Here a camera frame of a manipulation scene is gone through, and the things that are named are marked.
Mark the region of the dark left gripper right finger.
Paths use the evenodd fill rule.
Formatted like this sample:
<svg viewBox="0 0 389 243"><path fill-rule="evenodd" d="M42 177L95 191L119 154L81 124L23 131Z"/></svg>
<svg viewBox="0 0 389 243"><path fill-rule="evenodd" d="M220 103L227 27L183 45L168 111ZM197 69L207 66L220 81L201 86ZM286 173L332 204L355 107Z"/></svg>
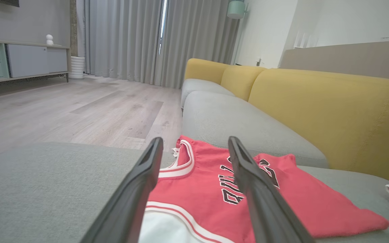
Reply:
<svg viewBox="0 0 389 243"><path fill-rule="evenodd" d="M313 243L296 214L239 138L228 139L235 183L244 194L258 243Z"/></svg>

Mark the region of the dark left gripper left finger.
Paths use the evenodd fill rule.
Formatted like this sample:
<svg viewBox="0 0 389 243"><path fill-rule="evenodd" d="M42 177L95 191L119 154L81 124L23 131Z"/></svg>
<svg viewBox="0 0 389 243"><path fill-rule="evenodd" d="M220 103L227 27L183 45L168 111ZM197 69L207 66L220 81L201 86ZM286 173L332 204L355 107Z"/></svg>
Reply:
<svg viewBox="0 0 389 243"><path fill-rule="evenodd" d="M154 138L117 187L82 243L136 243L150 192L155 188L163 139Z"/></svg>

